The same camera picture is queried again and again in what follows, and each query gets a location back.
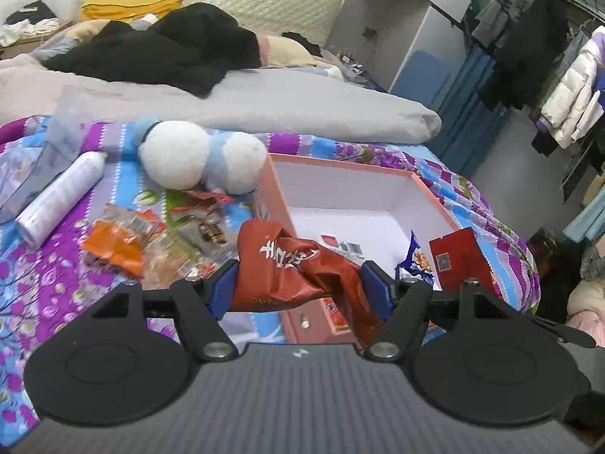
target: ribbed gray surface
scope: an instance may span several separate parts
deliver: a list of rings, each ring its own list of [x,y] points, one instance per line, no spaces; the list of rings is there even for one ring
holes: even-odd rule
[[[308,354],[298,358],[302,348]],[[352,345],[252,344],[234,362],[203,367],[185,396],[152,417],[111,429],[45,420],[11,451],[576,454],[588,448],[554,421],[489,431],[453,420],[417,396],[395,365],[367,362]]]

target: white puffer jacket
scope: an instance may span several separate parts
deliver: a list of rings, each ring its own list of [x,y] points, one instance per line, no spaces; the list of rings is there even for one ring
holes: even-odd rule
[[[582,138],[603,115],[598,99],[600,91],[592,92],[598,66],[605,57],[605,27],[595,30],[580,50],[561,82],[542,107],[553,138],[562,148]]]

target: blue curtain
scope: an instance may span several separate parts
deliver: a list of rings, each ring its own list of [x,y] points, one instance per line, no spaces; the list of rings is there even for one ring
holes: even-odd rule
[[[502,129],[507,108],[489,110],[477,95],[492,74],[495,61],[474,46],[438,109],[442,126],[427,143],[450,171],[471,176],[481,165]]]

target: gray blanket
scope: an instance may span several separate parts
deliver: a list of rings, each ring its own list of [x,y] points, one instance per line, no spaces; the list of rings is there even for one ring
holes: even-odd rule
[[[290,69],[229,72],[200,99],[167,85],[108,83],[49,71],[29,55],[0,61],[0,124],[52,114],[68,89],[86,104],[85,120],[155,116],[217,129],[362,143],[423,143],[441,128],[437,113],[417,102]]]

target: white cylindrical bottle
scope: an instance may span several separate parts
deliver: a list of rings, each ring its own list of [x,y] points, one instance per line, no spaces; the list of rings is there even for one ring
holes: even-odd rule
[[[32,249],[40,248],[67,213],[101,179],[106,156],[101,152],[80,155],[17,217],[17,230]]]

